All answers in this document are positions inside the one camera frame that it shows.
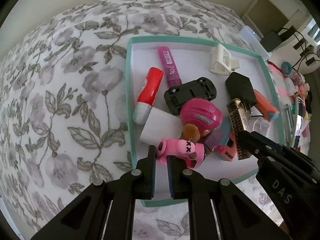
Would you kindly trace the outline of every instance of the floral bedspread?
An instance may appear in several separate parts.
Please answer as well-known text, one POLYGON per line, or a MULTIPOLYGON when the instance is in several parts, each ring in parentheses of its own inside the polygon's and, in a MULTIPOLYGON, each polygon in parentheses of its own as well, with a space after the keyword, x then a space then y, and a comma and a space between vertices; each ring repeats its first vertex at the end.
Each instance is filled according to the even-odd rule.
MULTIPOLYGON (((131 37, 183 35, 251 50, 238 34, 243 26, 233 10, 206 1, 100 0, 31 31, 0 63, 0 194, 7 208, 36 232, 95 178, 111 181, 132 169, 124 87, 131 37)), ((270 210, 254 178, 248 185, 258 190, 255 203, 270 210)), ((133 237, 189 239, 187 212, 186 203, 137 202, 133 237)))

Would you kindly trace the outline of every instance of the pink highlighter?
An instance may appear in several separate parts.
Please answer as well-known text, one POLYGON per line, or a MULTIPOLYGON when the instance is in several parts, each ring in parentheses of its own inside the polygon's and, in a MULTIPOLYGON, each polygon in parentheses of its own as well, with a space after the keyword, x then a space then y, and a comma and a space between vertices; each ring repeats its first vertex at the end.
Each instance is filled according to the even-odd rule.
POLYGON ((159 47, 158 53, 169 88, 181 85, 181 79, 169 47, 159 47))

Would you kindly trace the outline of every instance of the black plug adapter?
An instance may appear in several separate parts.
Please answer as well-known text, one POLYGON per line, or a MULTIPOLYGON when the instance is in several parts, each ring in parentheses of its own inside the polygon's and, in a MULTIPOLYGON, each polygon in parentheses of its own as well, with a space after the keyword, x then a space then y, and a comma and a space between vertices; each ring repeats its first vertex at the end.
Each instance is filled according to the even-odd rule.
POLYGON ((300 41, 298 41, 298 43, 296 43, 296 45, 294 45, 293 48, 295 50, 297 50, 297 49, 301 48, 303 44, 305 44, 305 39, 304 38, 302 38, 300 41))
POLYGON ((316 59, 315 59, 315 57, 312 57, 312 58, 306 60, 306 65, 307 65, 307 66, 310 66, 310 65, 311 65, 312 63, 314 63, 314 62, 316 62, 316 59))
POLYGON ((257 103, 250 79, 237 72, 232 72, 226 80, 227 91, 231 99, 239 98, 245 110, 257 103))
POLYGON ((278 33, 271 31, 266 36, 264 36, 260 44, 264 47, 267 52, 274 50, 282 43, 282 39, 279 37, 278 33))

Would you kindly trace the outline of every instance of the pink helmet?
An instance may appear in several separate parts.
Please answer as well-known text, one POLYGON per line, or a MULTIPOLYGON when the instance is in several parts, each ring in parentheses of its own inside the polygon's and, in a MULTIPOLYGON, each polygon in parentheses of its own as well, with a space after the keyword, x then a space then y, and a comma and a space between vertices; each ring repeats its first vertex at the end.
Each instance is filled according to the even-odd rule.
POLYGON ((194 124, 203 135, 205 130, 213 130, 220 125, 222 113, 208 100, 193 98, 183 105, 180 119, 183 125, 194 124))

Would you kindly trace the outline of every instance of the pink item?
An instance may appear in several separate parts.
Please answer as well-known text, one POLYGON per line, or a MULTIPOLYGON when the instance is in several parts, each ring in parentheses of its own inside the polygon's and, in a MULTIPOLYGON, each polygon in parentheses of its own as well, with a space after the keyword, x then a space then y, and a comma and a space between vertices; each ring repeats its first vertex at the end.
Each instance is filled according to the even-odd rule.
POLYGON ((268 61, 268 63, 269 63, 269 69, 273 73, 277 74, 278 76, 282 77, 283 79, 287 77, 287 76, 283 75, 281 70, 276 65, 274 65, 272 62, 268 61))
POLYGON ((174 63, 169 47, 161 46, 158 48, 158 54, 167 78, 168 87, 179 86, 182 84, 176 64, 174 63))
POLYGON ((157 147, 157 160, 167 166, 167 156, 175 155, 186 161, 187 167, 198 168, 204 160, 204 145, 177 139, 162 139, 157 147))
POLYGON ((183 105, 180 119, 183 125, 194 124, 203 135, 205 130, 213 130, 220 125, 222 113, 208 100, 193 98, 183 105))
POLYGON ((289 96, 289 94, 285 91, 283 91, 282 89, 278 88, 278 93, 284 97, 287 97, 287 98, 292 98, 291 96, 289 96))
POLYGON ((217 145, 214 148, 215 153, 219 154, 223 160, 229 161, 229 162, 233 161, 235 156, 238 153, 236 143, 235 143, 236 139, 233 131, 230 132, 230 140, 232 141, 231 147, 229 147, 228 145, 225 145, 225 146, 217 145))
POLYGON ((302 136, 303 136, 304 138, 310 136, 310 128, 309 128, 309 125, 307 125, 307 127, 303 130, 302 136))

